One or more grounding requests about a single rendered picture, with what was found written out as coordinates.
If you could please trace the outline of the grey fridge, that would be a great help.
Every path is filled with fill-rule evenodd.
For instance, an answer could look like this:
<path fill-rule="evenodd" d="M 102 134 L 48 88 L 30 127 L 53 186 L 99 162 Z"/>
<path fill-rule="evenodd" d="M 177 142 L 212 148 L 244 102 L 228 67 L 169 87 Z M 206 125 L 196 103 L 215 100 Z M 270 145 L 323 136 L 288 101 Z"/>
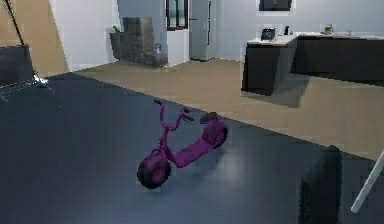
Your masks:
<path fill-rule="evenodd" d="M 207 61 L 216 57 L 216 0 L 191 0 L 189 58 Z"/>

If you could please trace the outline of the white slanted leg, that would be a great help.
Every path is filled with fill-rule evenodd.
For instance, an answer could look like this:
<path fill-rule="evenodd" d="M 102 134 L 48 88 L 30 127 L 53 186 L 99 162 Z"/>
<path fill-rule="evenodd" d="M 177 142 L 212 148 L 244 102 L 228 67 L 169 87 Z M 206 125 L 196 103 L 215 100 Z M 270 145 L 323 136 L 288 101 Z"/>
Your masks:
<path fill-rule="evenodd" d="M 363 187 L 361 188 L 359 194 L 357 195 L 354 203 L 352 204 L 350 211 L 353 213 L 358 213 L 362 204 L 364 203 L 366 197 L 370 193 L 373 185 L 376 183 L 377 178 L 384 169 L 384 150 L 381 152 L 379 158 L 377 159 L 373 169 L 368 175 Z"/>

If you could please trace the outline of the dark kitchen counter cabinet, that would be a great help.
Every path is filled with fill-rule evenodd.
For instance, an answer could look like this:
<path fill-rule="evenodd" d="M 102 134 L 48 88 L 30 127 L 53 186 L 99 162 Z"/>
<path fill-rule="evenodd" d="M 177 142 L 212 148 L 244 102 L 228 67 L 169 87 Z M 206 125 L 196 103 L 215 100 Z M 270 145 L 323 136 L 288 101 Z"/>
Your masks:
<path fill-rule="evenodd" d="M 290 73 L 384 86 L 384 36 L 300 33 L 247 43 L 242 91 L 271 96 Z"/>

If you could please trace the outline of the dark framed wall picture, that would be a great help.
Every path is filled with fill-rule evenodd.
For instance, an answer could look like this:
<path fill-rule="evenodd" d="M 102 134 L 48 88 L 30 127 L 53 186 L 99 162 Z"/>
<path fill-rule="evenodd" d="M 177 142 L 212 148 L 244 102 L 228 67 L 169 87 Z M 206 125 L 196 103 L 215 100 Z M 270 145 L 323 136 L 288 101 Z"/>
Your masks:
<path fill-rule="evenodd" d="M 260 0 L 260 11 L 290 11 L 292 0 Z"/>

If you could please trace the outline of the purple toy scooter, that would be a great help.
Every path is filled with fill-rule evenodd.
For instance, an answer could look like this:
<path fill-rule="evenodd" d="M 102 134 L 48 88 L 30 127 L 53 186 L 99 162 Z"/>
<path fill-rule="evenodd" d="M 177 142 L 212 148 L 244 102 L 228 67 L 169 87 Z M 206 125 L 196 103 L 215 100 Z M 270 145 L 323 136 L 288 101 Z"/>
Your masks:
<path fill-rule="evenodd" d="M 176 119 L 176 124 L 171 126 L 164 121 L 164 103 L 158 99 L 154 102 L 160 106 L 159 118 L 163 133 L 158 140 L 159 145 L 151 150 L 137 169 L 137 179 L 147 189 L 159 188 L 168 180 L 172 171 L 171 163 L 177 168 L 184 168 L 208 152 L 221 147 L 229 132 L 228 126 L 216 112 L 207 112 L 199 120 L 199 123 L 204 125 L 201 136 L 174 154 L 168 145 L 168 134 L 179 128 L 181 120 L 193 121 L 193 118 L 188 116 L 190 110 L 184 107 Z"/>

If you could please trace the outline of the black floor lamp pole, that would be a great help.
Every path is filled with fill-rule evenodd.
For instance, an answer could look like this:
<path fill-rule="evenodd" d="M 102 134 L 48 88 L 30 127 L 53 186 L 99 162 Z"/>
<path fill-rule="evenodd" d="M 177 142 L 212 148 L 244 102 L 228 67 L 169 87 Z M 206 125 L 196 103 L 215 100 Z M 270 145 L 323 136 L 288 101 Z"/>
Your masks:
<path fill-rule="evenodd" d="M 14 12 L 13 12 L 11 0 L 2 0 L 2 1 L 5 4 L 7 12 L 8 12 L 8 14 L 9 14 L 11 20 L 12 20 L 12 23 L 14 25 L 14 28 L 16 30 L 16 34 L 17 34 L 17 36 L 19 38 L 19 41 L 20 41 L 21 45 L 25 45 L 25 42 L 23 40 L 23 37 L 21 35 L 20 29 L 19 29 L 17 21 L 16 21 L 16 17 L 15 17 Z"/>

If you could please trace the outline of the dark framed window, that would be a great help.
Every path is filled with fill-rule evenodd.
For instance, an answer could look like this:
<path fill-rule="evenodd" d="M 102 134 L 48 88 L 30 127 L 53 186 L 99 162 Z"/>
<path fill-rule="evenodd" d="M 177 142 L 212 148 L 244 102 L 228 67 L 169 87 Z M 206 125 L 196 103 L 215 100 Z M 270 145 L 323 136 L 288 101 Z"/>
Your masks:
<path fill-rule="evenodd" d="M 188 28 L 188 0 L 165 0 L 168 31 Z"/>

